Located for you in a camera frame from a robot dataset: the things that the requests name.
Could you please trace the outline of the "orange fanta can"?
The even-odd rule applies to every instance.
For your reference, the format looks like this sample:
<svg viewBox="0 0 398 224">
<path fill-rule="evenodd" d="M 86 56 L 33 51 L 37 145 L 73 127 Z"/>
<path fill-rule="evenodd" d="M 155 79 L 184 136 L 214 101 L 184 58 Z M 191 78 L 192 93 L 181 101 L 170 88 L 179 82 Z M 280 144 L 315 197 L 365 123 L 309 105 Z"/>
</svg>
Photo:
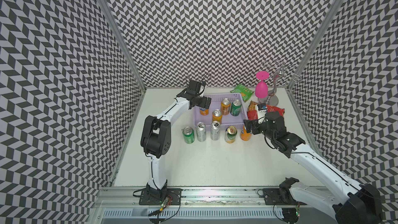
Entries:
<svg viewBox="0 0 398 224">
<path fill-rule="evenodd" d="M 207 116 L 209 114 L 209 109 L 201 108 L 200 107 L 200 114 L 203 116 Z"/>
<path fill-rule="evenodd" d="M 243 141 L 249 141 L 251 139 L 251 137 L 252 137 L 252 133 L 248 132 L 246 127 L 243 126 L 241 133 L 240 133 L 240 139 Z"/>
</svg>

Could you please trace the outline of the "green can gold top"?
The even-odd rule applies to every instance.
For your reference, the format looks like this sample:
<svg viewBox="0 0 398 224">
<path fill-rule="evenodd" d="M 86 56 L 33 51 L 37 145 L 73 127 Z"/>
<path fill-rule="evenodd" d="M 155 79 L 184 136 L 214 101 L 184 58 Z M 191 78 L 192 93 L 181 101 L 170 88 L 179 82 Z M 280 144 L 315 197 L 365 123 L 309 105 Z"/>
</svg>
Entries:
<svg viewBox="0 0 398 224">
<path fill-rule="evenodd" d="M 229 143 L 232 144 L 236 141 L 236 137 L 237 137 L 237 129 L 235 126 L 230 125 L 226 128 L 226 132 L 225 132 L 225 136 L 224 136 L 224 140 Z"/>
</svg>

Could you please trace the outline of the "lavender plastic basket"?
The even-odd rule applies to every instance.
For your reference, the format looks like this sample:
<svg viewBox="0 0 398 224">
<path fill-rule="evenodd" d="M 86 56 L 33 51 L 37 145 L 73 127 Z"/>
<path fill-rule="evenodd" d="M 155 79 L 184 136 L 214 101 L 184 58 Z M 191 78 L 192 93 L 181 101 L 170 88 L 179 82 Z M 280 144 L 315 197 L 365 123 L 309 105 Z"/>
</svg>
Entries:
<svg viewBox="0 0 398 224">
<path fill-rule="evenodd" d="M 247 119 L 247 112 L 245 109 L 245 102 L 242 99 L 240 93 L 218 93 L 218 94 L 205 94 L 204 96 L 211 98 L 211 104 L 209 107 L 209 114 L 204 116 L 200 113 L 200 108 L 196 106 L 194 110 L 193 123 L 196 126 L 199 122 L 203 122 L 206 125 L 206 131 L 210 132 L 212 123 L 212 112 L 216 109 L 221 109 L 221 102 L 223 99 L 228 98 L 232 103 L 235 100 L 240 100 L 241 109 L 238 116 L 232 116 L 228 114 L 222 117 L 221 129 L 225 130 L 228 126 L 235 126 L 238 131 L 241 130 L 244 119 Z"/>
</svg>

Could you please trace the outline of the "white monster can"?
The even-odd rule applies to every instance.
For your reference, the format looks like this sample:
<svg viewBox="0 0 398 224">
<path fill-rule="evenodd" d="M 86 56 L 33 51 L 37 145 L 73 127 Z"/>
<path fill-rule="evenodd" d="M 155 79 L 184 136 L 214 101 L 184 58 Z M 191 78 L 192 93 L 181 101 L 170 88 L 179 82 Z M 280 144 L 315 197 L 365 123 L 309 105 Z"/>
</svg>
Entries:
<svg viewBox="0 0 398 224">
<path fill-rule="evenodd" d="M 213 121 L 210 127 L 210 138 L 213 141 L 220 139 L 221 123 L 219 121 Z"/>
<path fill-rule="evenodd" d="M 206 141 L 206 125 L 203 122 L 198 122 L 196 126 L 197 138 L 199 142 Z"/>
</svg>

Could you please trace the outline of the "green soda can silver top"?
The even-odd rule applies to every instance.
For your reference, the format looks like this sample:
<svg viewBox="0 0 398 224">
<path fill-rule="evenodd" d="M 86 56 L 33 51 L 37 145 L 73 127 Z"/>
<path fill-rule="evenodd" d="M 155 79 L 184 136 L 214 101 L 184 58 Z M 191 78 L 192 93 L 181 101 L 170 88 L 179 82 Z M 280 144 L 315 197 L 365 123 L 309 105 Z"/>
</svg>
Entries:
<svg viewBox="0 0 398 224">
<path fill-rule="evenodd" d="M 190 126 L 184 127 L 182 130 L 182 134 L 185 143 L 192 144 L 195 141 L 194 130 L 192 127 Z"/>
</svg>

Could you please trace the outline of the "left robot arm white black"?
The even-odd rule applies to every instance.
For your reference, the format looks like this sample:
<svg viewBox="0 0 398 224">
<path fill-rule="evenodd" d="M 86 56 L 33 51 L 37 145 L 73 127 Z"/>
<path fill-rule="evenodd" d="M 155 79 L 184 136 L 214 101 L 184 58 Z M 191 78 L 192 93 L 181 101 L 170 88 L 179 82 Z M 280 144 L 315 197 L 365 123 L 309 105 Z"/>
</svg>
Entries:
<svg viewBox="0 0 398 224">
<path fill-rule="evenodd" d="M 147 183 L 150 193 L 160 194 L 166 191 L 163 156 L 167 154 L 172 143 L 172 126 L 182 114 L 194 107 L 208 109 L 211 99 L 204 96 L 207 83 L 190 80 L 188 86 L 176 95 L 173 103 L 162 113 L 147 116 L 141 137 L 141 147 L 149 163 Z"/>
</svg>

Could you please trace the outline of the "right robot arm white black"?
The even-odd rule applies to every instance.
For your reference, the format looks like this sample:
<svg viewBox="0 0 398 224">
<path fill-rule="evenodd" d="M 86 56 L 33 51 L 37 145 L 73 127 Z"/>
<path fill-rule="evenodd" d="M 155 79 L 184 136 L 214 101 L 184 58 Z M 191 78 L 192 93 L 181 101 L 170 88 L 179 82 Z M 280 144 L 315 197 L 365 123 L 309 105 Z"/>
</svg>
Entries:
<svg viewBox="0 0 398 224">
<path fill-rule="evenodd" d="M 287 178 L 280 191 L 296 202 L 305 203 L 336 220 L 339 224 L 379 224 L 382 204 L 379 190 L 371 184 L 362 185 L 318 155 L 298 135 L 287 131 L 279 112 L 269 112 L 256 120 L 245 120 L 245 128 L 253 135 L 264 135 L 273 147 L 297 162 L 324 186 L 330 194 L 309 189 L 295 178 Z"/>
</svg>

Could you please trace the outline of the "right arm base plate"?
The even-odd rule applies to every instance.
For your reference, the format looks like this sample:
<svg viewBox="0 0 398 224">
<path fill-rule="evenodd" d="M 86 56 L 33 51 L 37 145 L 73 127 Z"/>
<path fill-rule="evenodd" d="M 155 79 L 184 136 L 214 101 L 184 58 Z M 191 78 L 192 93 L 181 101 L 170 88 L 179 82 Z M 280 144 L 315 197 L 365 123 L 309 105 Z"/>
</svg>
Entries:
<svg viewBox="0 0 398 224">
<path fill-rule="evenodd" d="M 262 193 L 266 205 L 297 205 L 288 189 L 263 188 Z"/>
</svg>

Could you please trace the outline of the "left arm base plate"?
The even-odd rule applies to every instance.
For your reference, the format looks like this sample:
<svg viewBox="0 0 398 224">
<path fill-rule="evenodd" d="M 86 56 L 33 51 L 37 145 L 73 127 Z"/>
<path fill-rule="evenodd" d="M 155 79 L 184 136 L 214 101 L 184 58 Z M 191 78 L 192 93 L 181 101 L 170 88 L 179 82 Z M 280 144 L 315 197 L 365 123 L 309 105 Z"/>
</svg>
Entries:
<svg viewBox="0 0 398 224">
<path fill-rule="evenodd" d="M 171 205 L 179 205 L 182 189 L 165 188 L 156 190 L 154 188 L 145 188 L 140 195 L 139 205 L 160 206 L 166 197 L 171 197 Z"/>
</svg>

